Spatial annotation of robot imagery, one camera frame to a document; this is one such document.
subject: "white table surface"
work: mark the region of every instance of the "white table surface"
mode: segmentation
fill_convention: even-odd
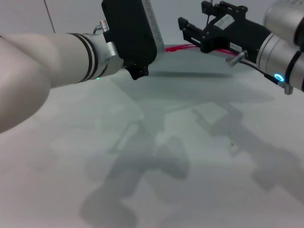
[[[0,227],[302,228],[303,102],[190,51],[55,89],[0,136]]]

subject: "blue led light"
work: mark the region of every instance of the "blue led light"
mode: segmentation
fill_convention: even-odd
[[[283,82],[283,81],[284,81],[284,78],[283,78],[282,75],[275,74],[275,78],[276,78],[277,80],[279,80],[280,82]]]

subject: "white wall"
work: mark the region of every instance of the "white wall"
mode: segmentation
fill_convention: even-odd
[[[276,0],[227,0],[232,4],[249,7],[247,18],[258,23],[268,7]],[[202,0],[151,0],[165,44],[183,44],[178,29],[178,17],[204,28],[207,16],[201,12]],[[101,0],[47,0],[56,32],[92,32],[104,18]]]
[[[0,0],[0,33],[53,32],[43,0]]]

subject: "red cable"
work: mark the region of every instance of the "red cable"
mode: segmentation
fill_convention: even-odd
[[[197,48],[197,46],[195,46],[195,45],[193,45],[193,44],[177,45],[177,46],[173,46],[173,47],[168,47],[168,48],[166,48],[166,52],[174,52],[174,51],[189,49],[189,48],[193,48],[193,47],[194,47],[194,48]],[[224,53],[224,54],[236,56],[236,54],[234,54],[233,52],[228,51],[228,50],[218,49],[218,50],[216,50],[216,51],[217,51],[217,52]]]

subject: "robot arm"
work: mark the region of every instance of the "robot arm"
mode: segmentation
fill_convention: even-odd
[[[103,0],[103,34],[0,37],[0,133],[31,117],[50,89],[109,76],[125,68],[134,80],[164,53],[149,0]]]
[[[202,52],[230,50],[237,55],[227,60],[230,66],[246,59],[290,95],[294,87],[304,91],[303,4],[302,0],[279,0],[268,10],[264,27],[246,19],[245,6],[204,1],[202,12],[215,17],[204,30],[184,18],[179,18],[179,26],[184,39]]]

